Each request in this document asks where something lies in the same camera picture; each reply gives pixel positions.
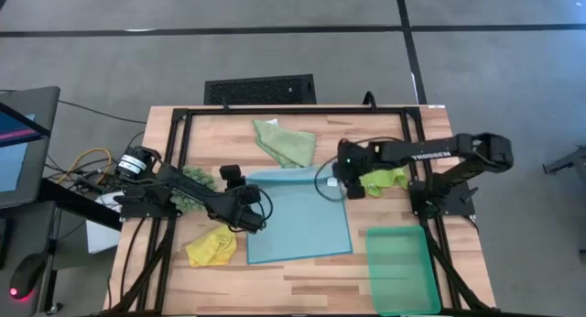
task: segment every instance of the green plastic bin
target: green plastic bin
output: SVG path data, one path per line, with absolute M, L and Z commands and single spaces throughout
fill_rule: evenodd
M 371 228 L 366 233 L 366 253 L 377 313 L 397 316 L 440 311 L 422 227 Z

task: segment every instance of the monitor screen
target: monitor screen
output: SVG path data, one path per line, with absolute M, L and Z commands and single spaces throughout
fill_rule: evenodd
M 0 147 L 41 139 L 43 134 L 14 116 L 15 111 L 0 103 Z M 34 121 L 35 115 L 24 115 Z

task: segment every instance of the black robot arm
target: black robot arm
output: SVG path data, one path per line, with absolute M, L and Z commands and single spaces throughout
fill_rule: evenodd
M 153 168 L 157 162 L 160 167 L 155 173 Z M 116 167 L 116 174 L 125 183 L 125 195 L 114 198 L 122 204 L 123 217 L 128 211 L 140 213 L 147 210 L 158 214 L 151 212 L 142 217 L 160 217 L 162 213 L 175 215 L 178 212 L 169 199 L 174 191 L 178 191 L 200 202 L 212 220 L 253 234 L 265 227 L 265 216 L 250 207 L 251 203 L 260 202 L 261 190 L 258 187 L 241 185 L 227 192 L 216 192 L 163 162 L 153 149 L 128 148 Z
M 360 176 L 377 169 L 395 169 L 411 160 L 460 157 L 463 162 L 444 173 L 426 179 L 429 198 L 444 196 L 449 190 L 485 171 L 503 172 L 513 167 L 511 142 L 501 136 L 458 134 L 454 137 L 408 143 L 399 140 L 369 142 L 363 148 L 341 140 L 334 175 L 348 188 L 348 198 L 364 197 Z

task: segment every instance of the cable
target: cable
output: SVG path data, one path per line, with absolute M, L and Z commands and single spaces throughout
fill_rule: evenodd
M 51 174 L 51 175 L 49 175 L 47 177 L 44 177 L 43 179 L 55 180 L 55 178 L 57 176 L 61 176 L 61 175 L 63 175 L 63 174 L 62 173 L 55 173 L 55 174 Z M 63 182 L 73 182 L 73 181 L 75 181 L 75 180 L 72 180 L 72 179 L 65 179 L 65 180 L 63 180 Z
M 86 173 L 91 173 L 90 171 L 85 171 L 85 170 L 81 170 L 81 169 L 83 169 L 83 168 L 86 168 L 86 167 L 88 167 L 88 166 L 90 166 L 90 165 L 93 165 L 93 164 L 95 164 L 95 163 L 98 163 L 98 162 L 104 162 L 104 161 L 107 161 L 107 160 L 108 160 L 108 158 L 101 158 L 101 159 L 97 159 L 97 160 L 94 160 L 94 161 L 89 161 L 89 162 L 86 162 L 86 163 L 84 163 L 83 165 L 81 165 L 81 166 L 78 166 L 76 169 L 72 170 L 72 171 L 71 171 L 71 174 L 76 174 L 76 175 L 83 175 L 83 174 L 86 174 Z M 53 170 L 56 170 L 56 171 L 57 171 L 56 173 L 53 173 L 53 174 L 50 174 L 50 175 L 46 176 L 46 177 L 45 177 L 45 179 L 52 180 L 52 179 L 53 179 L 54 177 L 56 177 L 56 176 L 60 176 L 60 175 L 63 175 L 63 174 L 65 174 L 65 173 L 67 173 L 67 171 L 65 171 L 65 170 L 63 170 L 63 169 L 56 169 L 56 168 L 54 168 L 53 166 L 50 166 L 50 165 L 48 165 L 48 164 L 45 164 L 45 167 L 47 167 L 47 168 L 50 168 L 50 169 L 53 169 Z
M 94 112 L 95 114 L 107 116 L 107 117 L 110 117 L 110 118 L 113 118 L 113 119 L 116 119 L 116 120 L 120 120 L 120 121 L 126 121 L 126 122 L 131 122 L 131 123 L 135 123 L 135 124 L 143 124 L 143 125 L 146 125 L 147 124 L 147 122 L 145 122 L 145 121 L 138 121 L 138 120 L 133 120 L 133 119 L 126 119 L 126 118 L 119 117 L 119 116 L 115 116 L 115 115 L 108 115 L 108 114 L 106 114 L 104 112 L 96 111 L 96 110 L 93 110 L 93 109 L 91 109 L 89 107 L 82 106 L 82 105 L 78 105 L 78 104 L 72 103 L 72 102 L 65 102 L 65 101 L 59 100 L 59 103 L 67 104 L 69 106 L 79 107 L 79 108 L 81 108 L 83 110 L 90 111 L 90 112 Z
M 110 276 L 108 276 L 108 310 L 112 309 L 112 290 L 110 290 L 110 278 L 112 277 L 112 274 L 110 274 Z
M 122 301 L 122 298 L 124 297 L 126 269 L 128 268 L 128 260 L 130 259 L 130 252 L 132 251 L 132 246 L 135 244 L 136 235 L 138 235 L 138 231 L 140 230 L 140 227 L 143 226 L 144 221 L 145 221 L 144 218 L 140 219 L 140 222 L 138 223 L 138 226 L 136 227 L 136 230 L 132 234 L 132 238 L 130 239 L 130 244 L 128 245 L 128 250 L 126 251 L 125 265 L 122 268 L 122 280 L 120 281 L 120 301 Z
M 136 135 L 134 135 L 132 138 L 130 138 L 130 142 L 128 142 L 128 145 L 126 146 L 126 148 L 125 148 L 125 151 L 122 153 L 122 155 L 124 155 L 124 153 L 125 153 L 125 152 L 128 150 L 128 148 L 130 148 L 130 146 L 132 145 L 132 142 L 134 142 L 134 141 L 135 141 L 135 139 L 136 139 L 137 137 L 139 137 L 141 134 L 145 134 L 145 131 L 143 130 L 143 131 L 141 131 L 141 132 L 138 132 L 138 133 L 136 133 Z
M 165 230 L 165 234 L 163 235 L 163 239 L 161 239 L 160 243 L 158 244 L 155 253 L 153 254 L 150 261 L 148 261 L 141 273 L 136 278 L 135 283 L 132 285 L 130 290 L 124 295 L 124 297 L 116 304 L 112 309 L 113 312 L 127 312 L 128 309 L 132 306 L 136 295 L 138 292 L 145 286 L 145 284 L 150 279 L 150 276 L 157 266 L 158 261 L 167 254 L 167 252 L 172 248 L 173 243 L 173 234 L 175 231 L 175 219 L 169 219 L 167 223 L 167 229 Z
M 88 202 L 72 202 L 72 201 L 53 201 L 53 202 L 55 202 L 55 203 L 74 203 L 74 204 L 77 204 L 78 206 L 81 205 L 81 206 L 88 206 L 88 207 L 94 207 L 95 204 L 98 203 L 98 202 L 93 202 L 89 199 L 88 199 Z M 117 203 L 117 202 L 116 203 L 110 202 L 110 203 L 103 204 L 103 206 L 110 207 L 110 206 L 117 206 L 118 204 L 119 203 Z
M 354 142 L 355 144 L 361 144 L 364 142 L 371 142 L 377 139 L 390 139 L 390 140 L 394 140 L 394 141 L 403 141 L 402 139 L 396 138 L 396 137 L 371 137 L 371 138 L 366 138 L 366 139 L 361 139 L 357 142 Z M 320 191 L 320 187 L 318 186 L 318 177 L 320 176 L 320 173 L 323 171 L 323 169 L 330 164 L 332 161 L 334 161 L 336 158 L 338 158 L 338 155 L 333 156 L 331 158 L 329 158 L 325 163 L 323 163 L 320 168 L 318 169 L 318 171 L 316 171 L 315 173 L 315 177 L 313 178 L 313 186 L 315 187 L 315 191 L 318 192 L 318 194 L 330 201 L 330 202 L 341 202 L 344 199 L 346 199 L 346 194 L 344 194 L 341 198 L 332 198 L 332 197 L 328 197 L 327 195 L 325 195 L 322 191 Z
M 239 232 L 244 232 L 244 231 L 246 231 L 245 229 L 240 229 L 240 230 L 235 230 L 235 229 L 232 229 L 232 227 L 231 227 L 230 225 L 228 225 L 228 230 L 232 231 L 232 232 L 233 232 L 233 233 L 235 233 L 235 234 L 237 234 L 237 233 L 239 233 Z
M 474 227 L 474 229 L 476 229 L 476 232 L 478 234 L 480 233 L 480 229 L 478 228 L 478 224 L 476 224 L 476 222 L 474 222 L 474 220 L 472 219 L 472 215 L 462 215 L 461 217 L 465 218 L 468 222 L 470 222 L 470 224 L 472 224 L 472 226 Z
M 55 183 L 57 184 L 61 184 L 63 182 L 63 180 L 73 171 L 73 168 L 75 166 L 77 166 L 77 163 L 80 162 L 80 160 L 85 157 L 86 155 L 96 152 L 96 151 L 103 151 L 107 156 L 108 156 L 108 164 L 112 163 L 112 155 L 110 155 L 110 151 L 108 151 L 108 149 L 106 148 L 91 148 L 83 153 L 81 153 L 71 164 L 70 168 L 67 170 L 67 172 L 65 174 L 63 174 L 63 176 L 61 176 L 60 179 L 58 179 Z M 105 176 L 105 173 L 108 172 L 108 169 L 110 169 L 110 165 L 108 165 L 106 167 L 106 171 L 102 174 L 102 176 L 98 179 L 97 183 L 99 183 L 100 181 L 103 180 L 103 177 Z
M 261 214 L 263 215 L 263 220 L 261 221 L 261 229 L 266 228 L 266 220 L 268 220 L 273 215 L 273 209 L 274 209 L 273 201 L 271 200 L 271 197 L 268 196 L 266 191 L 264 191 L 263 189 L 259 188 L 258 186 L 254 185 L 254 184 L 247 184 L 247 185 L 241 185 L 239 187 L 235 187 L 235 188 L 233 188 L 229 191 L 226 191 L 226 192 L 219 192 L 217 195 L 229 194 L 234 191 L 242 191 L 244 189 L 258 190 L 260 193 L 262 193 L 265 196 L 266 200 L 268 201 L 268 204 L 270 206 L 270 210 L 269 210 L 267 216 L 265 216 L 265 208 L 263 207 L 263 204 L 261 202 L 257 202 L 258 206 L 260 207 Z M 203 193 L 203 194 L 204 195 L 216 195 L 216 194 L 210 194 L 210 193 Z M 231 226 L 228 226 L 228 229 L 234 233 L 239 233 L 239 232 L 245 231 L 244 229 L 234 230 L 234 229 L 232 229 Z
M 57 241 L 59 242 L 61 239 L 65 238 L 68 235 L 73 234 L 77 229 L 81 228 L 81 226 L 85 223 L 85 220 L 81 221 L 81 223 L 79 223 L 77 226 L 75 226 L 73 228 L 73 230 L 69 231 L 67 234 L 62 235 L 61 237 L 57 238 Z
M 65 170 L 63 170 L 58 164 L 57 162 L 55 162 L 55 160 L 51 157 L 51 155 L 49 153 L 47 153 L 47 158 L 49 158 L 49 160 L 53 163 L 53 165 L 55 165 L 55 167 L 57 168 L 58 171 L 61 171 L 63 174 L 66 173 Z

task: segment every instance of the wooden table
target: wooden table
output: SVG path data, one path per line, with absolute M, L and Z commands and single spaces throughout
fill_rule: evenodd
M 154 148 L 161 155 L 165 154 L 173 108 L 154 106 L 148 117 L 143 146 Z M 421 106 L 421 114 L 426 139 L 452 135 L 445 108 Z M 237 163 L 244 175 L 276 168 L 276 162 L 256 145 L 252 125 L 253 119 L 273 118 L 287 130 L 317 135 L 316 164 L 334 156 L 337 143 L 343 137 L 351 140 L 380 136 L 403 138 L 398 115 L 198 115 L 193 118 L 186 164 L 206 169 L 221 185 L 221 165 Z M 415 126 L 410 127 L 412 136 L 417 137 Z M 181 125 L 178 131 L 172 160 L 175 165 Z M 457 162 L 456 158 L 433 160 L 432 167 L 442 172 Z M 210 221 L 205 213 L 185 214 L 177 221 L 163 314 L 374 313 L 364 247 L 366 230 L 373 226 L 415 225 L 418 222 L 411 213 L 407 192 L 400 188 L 384 190 L 381 198 L 348 201 L 346 210 L 353 242 L 351 255 L 247 266 L 246 234 L 240 233 L 230 264 L 213 268 L 191 268 L 184 247 L 219 224 Z M 454 267 L 481 300 L 494 306 L 475 229 L 462 217 L 448 216 L 444 221 Z M 126 273 L 125 290 L 134 283 L 143 267 L 150 222 L 146 220 L 138 233 Z M 122 230 L 111 277 L 113 305 L 119 301 L 121 272 L 137 224 L 137 220 L 126 222 Z M 159 239 L 165 228 L 165 223 L 161 223 Z M 438 272 L 444 305 L 450 307 L 445 275 L 439 265 Z M 155 270 L 147 308 L 154 306 L 157 277 L 158 270 Z

